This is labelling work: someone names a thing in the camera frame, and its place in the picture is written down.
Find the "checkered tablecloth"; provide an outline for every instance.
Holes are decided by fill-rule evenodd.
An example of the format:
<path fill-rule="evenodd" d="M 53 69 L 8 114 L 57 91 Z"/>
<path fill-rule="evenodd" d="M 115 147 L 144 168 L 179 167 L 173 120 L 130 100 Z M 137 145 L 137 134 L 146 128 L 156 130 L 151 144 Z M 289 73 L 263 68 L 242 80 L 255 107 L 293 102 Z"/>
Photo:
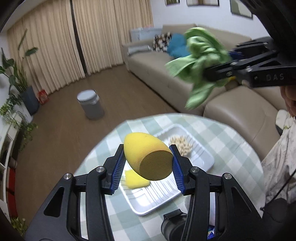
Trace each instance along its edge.
<path fill-rule="evenodd" d="M 127 120 L 109 133 L 85 158 L 75 175 L 89 173 L 113 156 L 124 138 L 131 132 L 157 134 L 173 124 L 182 125 L 213 155 L 214 166 L 210 174 L 231 173 L 254 206 L 262 215 L 260 207 L 265 204 L 263 170 L 260 160 L 250 145 L 232 128 L 196 115 L 165 114 L 137 120 Z M 180 208 L 187 213 L 182 195 L 153 212 L 138 216 L 129 207 L 118 189 L 113 196 L 106 196 L 107 209 L 114 239 L 118 241 L 165 241 L 160 226 L 163 215 Z M 81 198 L 81 231 L 87 237 L 85 218 L 85 195 Z"/>

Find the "yellow sponge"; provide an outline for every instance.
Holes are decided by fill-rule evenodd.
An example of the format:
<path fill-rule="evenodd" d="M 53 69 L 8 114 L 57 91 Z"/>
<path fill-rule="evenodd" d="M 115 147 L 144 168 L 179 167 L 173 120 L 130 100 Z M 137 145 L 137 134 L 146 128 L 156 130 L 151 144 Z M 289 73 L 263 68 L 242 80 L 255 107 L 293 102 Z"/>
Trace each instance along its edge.
<path fill-rule="evenodd" d="M 126 135 L 124 154 L 131 168 L 147 180 L 162 180 L 172 172 L 171 150 L 152 135 L 141 132 Z"/>
<path fill-rule="evenodd" d="M 150 181 L 142 178 L 133 169 L 125 171 L 126 174 L 126 185 L 129 189 L 143 188 L 149 186 Z"/>

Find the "plastic tray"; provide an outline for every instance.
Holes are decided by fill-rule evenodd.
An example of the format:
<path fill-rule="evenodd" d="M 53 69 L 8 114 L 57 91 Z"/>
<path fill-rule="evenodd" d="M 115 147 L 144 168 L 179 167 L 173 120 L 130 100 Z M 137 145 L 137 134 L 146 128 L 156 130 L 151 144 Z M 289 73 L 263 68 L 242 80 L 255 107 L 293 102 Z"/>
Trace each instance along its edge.
<path fill-rule="evenodd" d="M 169 139 L 172 136 L 185 136 L 186 140 L 192 144 L 192 150 L 186 157 L 189 158 L 193 166 L 204 171 L 208 171 L 213 166 L 213 156 L 181 125 L 172 125 L 155 135 L 167 146 L 169 146 Z M 148 187 L 129 189 L 125 185 L 124 171 L 130 169 L 130 165 L 126 162 L 119 187 L 129 206 L 137 215 L 145 215 L 181 193 L 177 188 L 173 173 L 163 180 L 151 181 Z"/>

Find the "person's hand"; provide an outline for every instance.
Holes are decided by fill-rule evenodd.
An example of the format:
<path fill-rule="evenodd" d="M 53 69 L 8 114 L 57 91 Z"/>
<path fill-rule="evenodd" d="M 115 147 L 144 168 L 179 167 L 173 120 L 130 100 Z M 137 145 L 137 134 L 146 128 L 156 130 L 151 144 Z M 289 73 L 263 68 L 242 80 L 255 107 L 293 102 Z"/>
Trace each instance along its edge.
<path fill-rule="evenodd" d="M 296 116 L 296 86 L 281 86 L 281 95 L 292 117 Z"/>

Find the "green cloth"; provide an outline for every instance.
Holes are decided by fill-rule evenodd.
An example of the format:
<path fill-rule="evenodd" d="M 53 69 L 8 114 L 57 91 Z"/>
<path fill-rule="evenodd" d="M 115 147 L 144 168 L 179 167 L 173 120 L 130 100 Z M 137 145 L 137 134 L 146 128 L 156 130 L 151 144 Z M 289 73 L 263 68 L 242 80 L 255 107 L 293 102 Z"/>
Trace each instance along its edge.
<path fill-rule="evenodd" d="M 191 55 L 175 59 L 166 64 L 172 76 L 178 76 L 188 83 L 194 83 L 186 103 L 187 109 L 201 105 L 215 87 L 223 87 L 229 78 L 209 82 L 203 76 L 205 68 L 231 60 L 226 48 L 204 28 L 191 28 L 185 34 Z"/>

